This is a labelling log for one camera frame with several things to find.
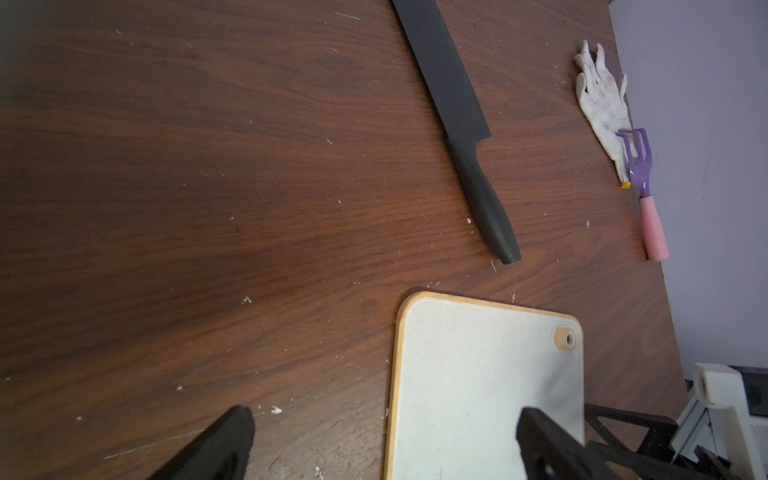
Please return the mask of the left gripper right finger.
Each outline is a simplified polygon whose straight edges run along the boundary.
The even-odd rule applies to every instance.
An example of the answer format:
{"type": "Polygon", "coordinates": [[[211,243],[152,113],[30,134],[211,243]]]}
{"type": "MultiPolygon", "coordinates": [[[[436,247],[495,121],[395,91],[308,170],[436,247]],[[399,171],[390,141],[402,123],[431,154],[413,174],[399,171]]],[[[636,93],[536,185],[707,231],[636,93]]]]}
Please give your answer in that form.
{"type": "Polygon", "coordinates": [[[617,479],[618,476],[545,412],[521,410],[516,439],[528,479],[617,479]]]}

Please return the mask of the black kitchen knife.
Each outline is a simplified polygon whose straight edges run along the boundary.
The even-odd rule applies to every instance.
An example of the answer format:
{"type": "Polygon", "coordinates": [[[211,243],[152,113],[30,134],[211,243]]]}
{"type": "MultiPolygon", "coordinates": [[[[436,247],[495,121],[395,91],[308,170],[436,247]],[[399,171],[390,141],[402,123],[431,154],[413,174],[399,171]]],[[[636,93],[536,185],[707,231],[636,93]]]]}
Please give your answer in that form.
{"type": "Polygon", "coordinates": [[[434,1],[392,3],[442,127],[464,197],[489,249],[504,264],[521,260],[508,215],[477,159],[491,132],[470,78],[434,1]]]}

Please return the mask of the white cutting board orange rim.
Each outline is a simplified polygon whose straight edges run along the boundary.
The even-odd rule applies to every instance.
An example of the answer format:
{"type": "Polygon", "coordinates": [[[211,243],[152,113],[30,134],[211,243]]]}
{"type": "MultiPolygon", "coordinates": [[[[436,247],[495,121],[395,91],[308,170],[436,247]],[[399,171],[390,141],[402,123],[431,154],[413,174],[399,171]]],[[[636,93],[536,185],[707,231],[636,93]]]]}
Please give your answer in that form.
{"type": "Polygon", "coordinates": [[[583,442],[584,404],[575,317],[415,293],[397,317],[384,476],[522,479],[522,409],[583,442]]]}

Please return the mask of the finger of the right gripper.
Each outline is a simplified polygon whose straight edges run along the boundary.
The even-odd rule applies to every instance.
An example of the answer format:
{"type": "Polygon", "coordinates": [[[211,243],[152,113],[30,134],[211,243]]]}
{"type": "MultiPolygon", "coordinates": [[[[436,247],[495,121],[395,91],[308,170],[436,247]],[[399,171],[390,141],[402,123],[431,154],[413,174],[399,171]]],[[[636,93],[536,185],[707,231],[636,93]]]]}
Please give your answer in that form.
{"type": "Polygon", "coordinates": [[[712,455],[698,454],[700,422],[691,426],[648,413],[596,404],[584,407],[587,425],[597,437],[587,449],[612,466],[641,479],[712,479],[712,455]]]}

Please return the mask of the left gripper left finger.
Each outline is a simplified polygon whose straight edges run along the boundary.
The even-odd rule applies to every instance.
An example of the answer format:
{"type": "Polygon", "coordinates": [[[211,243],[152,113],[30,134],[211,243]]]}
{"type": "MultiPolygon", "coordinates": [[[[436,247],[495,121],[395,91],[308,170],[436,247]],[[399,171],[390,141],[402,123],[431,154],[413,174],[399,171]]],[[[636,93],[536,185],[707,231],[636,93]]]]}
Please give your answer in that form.
{"type": "Polygon", "coordinates": [[[254,436],[252,411],[233,406],[150,479],[244,479],[254,436]]]}

